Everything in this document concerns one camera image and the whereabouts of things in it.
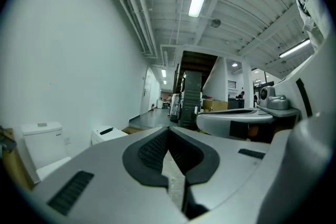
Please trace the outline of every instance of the black vent slot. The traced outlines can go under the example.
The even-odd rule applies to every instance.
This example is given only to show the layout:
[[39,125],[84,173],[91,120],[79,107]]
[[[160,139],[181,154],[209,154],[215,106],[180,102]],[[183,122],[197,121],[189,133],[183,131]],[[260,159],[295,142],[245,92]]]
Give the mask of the black vent slot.
[[301,93],[304,107],[306,108],[307,117],[310,117],[313,115],[313,112],[311,110],[311,106],[310,106],[309,98],[308,98],[308,95],[305,89],[305,85],[303,84],[303,81],[301,79],[298,79],[296,81],[296,85],[298,86],[299,91]]
[[252,150],[248,150],[246,148],[242,148],[238,151],[238,153],[253,157],[253,158],[257,158],[257,159],[263,159],[266,153],[263,152],[259,152],[259,151],[252,151]]
[[111,131],[113,131],[113,130],[114,130],[113,127],[112,127],[112,128],[109,128],[109,129],[106,129],[105,131],[102,131],[102,132],[100,133],[100,135],[107,134],[107,133],[109,133],[109,132],[111,132]]
[[76,203],[94,174],[80,171],[48,202],[48,205],[66,216]]
[[159,173],[162,173],[163,158],[167,153],[167,133],[160,134],[139,149],[139,158],[142,163]]

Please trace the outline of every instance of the black rubber pad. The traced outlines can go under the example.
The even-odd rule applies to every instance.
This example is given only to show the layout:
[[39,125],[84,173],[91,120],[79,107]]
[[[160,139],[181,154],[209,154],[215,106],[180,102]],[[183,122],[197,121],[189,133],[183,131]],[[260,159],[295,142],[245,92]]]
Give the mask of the black rubber pad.
[[252,151],[252,150],[248,150],[246,148],[242,148],[238,151],[238,153],[253,157],[253,158],[257,158],[257,159],[263,159],[265,156],[265,153],[263,152],[258,152],[258,151]]

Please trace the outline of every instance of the white pillar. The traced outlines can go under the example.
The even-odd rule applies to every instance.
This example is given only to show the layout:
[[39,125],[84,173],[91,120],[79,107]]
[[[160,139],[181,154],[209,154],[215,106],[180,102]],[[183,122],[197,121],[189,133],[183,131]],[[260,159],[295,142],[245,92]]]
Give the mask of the white pillar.
[[253,81],[251,66],[243,61],[241,63],[243,68],[243,81],[244,81],[244,108],[253,108]]
[[224,68],[223,68],[223,74],[224,74],[224,79],[225,79],[225,83],[224,83],[224,101],[228,101],[228,88],[227,88],[227,80],[228,80],[228,75],[227,75],[227,64],[226,64],[226,58],[223,58],[223,65],[224,65]]

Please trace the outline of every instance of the floor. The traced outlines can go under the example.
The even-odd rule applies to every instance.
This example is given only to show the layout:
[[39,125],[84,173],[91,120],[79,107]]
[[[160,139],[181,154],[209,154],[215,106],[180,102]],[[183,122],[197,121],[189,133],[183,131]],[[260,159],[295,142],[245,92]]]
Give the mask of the floor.
[[160,126],[173,127],[177,123],[170,121],[169,109],[154,109],[130,122],[129,126],[140,129],[150,129]]

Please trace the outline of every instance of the white wall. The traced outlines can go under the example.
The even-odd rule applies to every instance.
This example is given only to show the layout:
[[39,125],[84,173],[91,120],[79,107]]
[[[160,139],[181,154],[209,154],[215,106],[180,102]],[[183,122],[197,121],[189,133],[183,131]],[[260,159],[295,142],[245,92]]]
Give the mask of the white wall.
[[1,19],[0,124],[33,180],[21,124],[59,121],[75,156],[95,126],[139,115],[147,62],[118,0],[11,0]]
[[218,57],[202,93],[216,100],[227,101],[227,79],[226,61],[223,57]]
[[149,76],[151,76],[151,93],[149,97],[149,106],[148,110],[152,109],[152,104],[157,107],[157,100],[160,99],[161,87],[160,83],[156,79],[153,71],[149,69]]

